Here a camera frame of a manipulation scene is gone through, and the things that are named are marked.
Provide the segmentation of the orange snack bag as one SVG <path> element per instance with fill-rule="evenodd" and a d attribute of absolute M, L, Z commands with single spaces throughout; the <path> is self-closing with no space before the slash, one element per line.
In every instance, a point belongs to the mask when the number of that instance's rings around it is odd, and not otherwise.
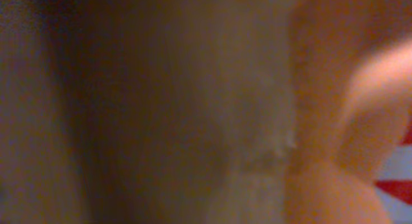
<path fill-rule="evenodd" d="M 411 0 L 1 0 L 2 223 L 390 223 Z"/>

